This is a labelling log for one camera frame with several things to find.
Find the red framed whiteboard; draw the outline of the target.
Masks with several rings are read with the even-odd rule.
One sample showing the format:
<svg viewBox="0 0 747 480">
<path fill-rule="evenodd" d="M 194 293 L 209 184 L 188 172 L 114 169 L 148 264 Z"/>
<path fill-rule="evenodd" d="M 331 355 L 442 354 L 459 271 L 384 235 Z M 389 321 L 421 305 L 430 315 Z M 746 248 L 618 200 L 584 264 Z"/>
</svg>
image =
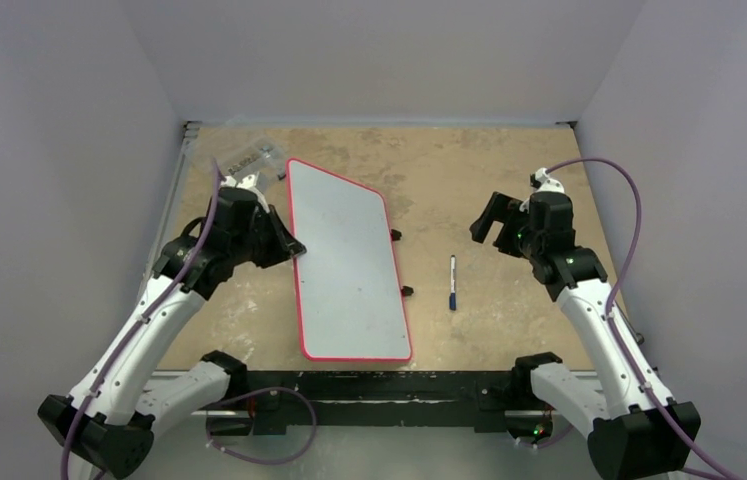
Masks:
<svg viewBox="0 0 747 480">
<path fill-rule="evenodd" d="M 384 197 L 297 158 L 286 163 L 303 355 L 317 362 L 406 362 L 413 354 Z"/>
</svg>

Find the white blue marker pen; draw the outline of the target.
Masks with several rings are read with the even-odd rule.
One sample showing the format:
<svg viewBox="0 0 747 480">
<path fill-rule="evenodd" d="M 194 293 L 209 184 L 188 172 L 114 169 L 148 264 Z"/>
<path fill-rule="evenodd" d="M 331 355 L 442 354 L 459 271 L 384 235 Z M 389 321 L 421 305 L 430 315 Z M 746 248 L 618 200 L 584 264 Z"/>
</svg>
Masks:
<svg viewBox="0 0 747 480">
<path fill-rule="evenodd" d="M 449 310 L 457 310 L 457 257 L 450 256 L 449 261 Z"/>
</svg>

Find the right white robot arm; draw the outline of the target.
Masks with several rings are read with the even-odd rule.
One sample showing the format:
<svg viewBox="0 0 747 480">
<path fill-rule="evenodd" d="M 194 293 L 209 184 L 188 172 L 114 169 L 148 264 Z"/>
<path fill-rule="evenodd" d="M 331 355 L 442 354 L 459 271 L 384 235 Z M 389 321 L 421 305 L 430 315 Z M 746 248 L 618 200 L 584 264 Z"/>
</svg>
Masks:
<svg viewBox="0 0 747 480">
<path fill-rule="evenodd" d="M 532 267 L 591 359 L 601 388 L 580 381 L 560 357 L 544 352 L 516 359 L 509 391 L 525 407 L 553 407 L 580 433 L 603 479 L 639 479 L 681 470 L 700 415 L 678 402 L 624 330 L 622 312 L 596 253 L 575 241 L 573 205 L 564 193 L 538 192 L 520 201 L 495 192 L 469 228 L 483 243 L 493 223 L 501 253 Z"/>
</svg>

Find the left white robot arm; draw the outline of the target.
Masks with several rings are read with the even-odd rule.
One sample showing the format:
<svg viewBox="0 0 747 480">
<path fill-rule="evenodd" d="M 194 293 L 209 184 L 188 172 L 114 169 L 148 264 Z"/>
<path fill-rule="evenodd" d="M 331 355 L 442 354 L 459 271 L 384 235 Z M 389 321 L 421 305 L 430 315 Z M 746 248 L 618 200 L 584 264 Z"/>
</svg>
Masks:
<svg viewBox="0 0 747 480">
<path fill-rule="evenodd" d="M 163 248 L 143 296 L 97 364 L 69 394 L 50 394 L 40 405 L 39 418 L 62 447 L 61 478 L 97 472 L 124 479 L 178 421 L 204 406 L 233 409 L 253 396 L 246 365 L 219 351 L 159 390 L 146 384 L 237 266 L 269 268 L 305 248 L 254 187 L 217 188 L 207 214 L 190 225 L 199 236 L 185 229 Z"/>
</svg>

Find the clear plastic bag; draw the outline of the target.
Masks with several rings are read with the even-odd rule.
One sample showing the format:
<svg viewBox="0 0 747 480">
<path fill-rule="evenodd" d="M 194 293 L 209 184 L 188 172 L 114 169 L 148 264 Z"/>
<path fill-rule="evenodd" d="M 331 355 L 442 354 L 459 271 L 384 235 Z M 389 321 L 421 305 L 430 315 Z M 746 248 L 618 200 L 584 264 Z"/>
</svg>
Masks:
<svg viewBox="0 0 747 480">
<path fill-rule="evenodd" d="M 286 177 L 289 155 L 265 130 L 242 126 L 210 126 L 199 129 L 189 153 L 193 167 L 210 174 L 218 168 L 235 180 L 257 174 L 260 188 L 267 189 Z"/>
</svg>

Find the aluminium frame rail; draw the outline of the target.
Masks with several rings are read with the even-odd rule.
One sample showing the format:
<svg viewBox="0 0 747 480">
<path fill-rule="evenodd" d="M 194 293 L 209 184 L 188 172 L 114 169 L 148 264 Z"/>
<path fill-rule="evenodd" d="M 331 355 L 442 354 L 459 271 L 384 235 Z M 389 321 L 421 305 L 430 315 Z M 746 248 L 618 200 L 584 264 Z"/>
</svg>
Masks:
<svg viewBox="0 0 747 480">
<path fill-rule="evenodd" d="M 187 180 L 189 170 L 188 164 L 190 162 L 189 157 L 191 156 L 193 144 L 197 140 L 202 126 L 203 122 L 196 120 L 186 121 L 183 125 L 183 136 L 173 164 L 173 172 L 166 197 L 162 204 L 162 216 L 160 218 L 159 227 L 148 254 L 148 261 L 141 280 L 139 293 L 136 297 L 136 306 L 139 307 L 139 311 L 142 311 L 141 307 L 144 306 L 143 294 L 146 290 L 148 281 L 152 278 L 152 267 L 163 249 L 166 236 L 174 227 L 177 204 L 181 197 L 180 190 Z"/>
</svg>

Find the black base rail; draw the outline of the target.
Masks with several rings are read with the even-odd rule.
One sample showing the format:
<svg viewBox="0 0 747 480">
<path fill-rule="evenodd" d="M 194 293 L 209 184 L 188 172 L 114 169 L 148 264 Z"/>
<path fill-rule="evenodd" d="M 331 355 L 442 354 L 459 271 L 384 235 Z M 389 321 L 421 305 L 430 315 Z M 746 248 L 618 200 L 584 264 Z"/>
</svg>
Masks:
<svg viewBox="0 0 747 480">
<path fill-rule="evenodd" d="M 462 427 L 546 438 L 550 407 L 510 371 L 253 371 L 262 394 L 206 408 L 217 437 L 283 435 L 291 426 Z"/>
</svg>

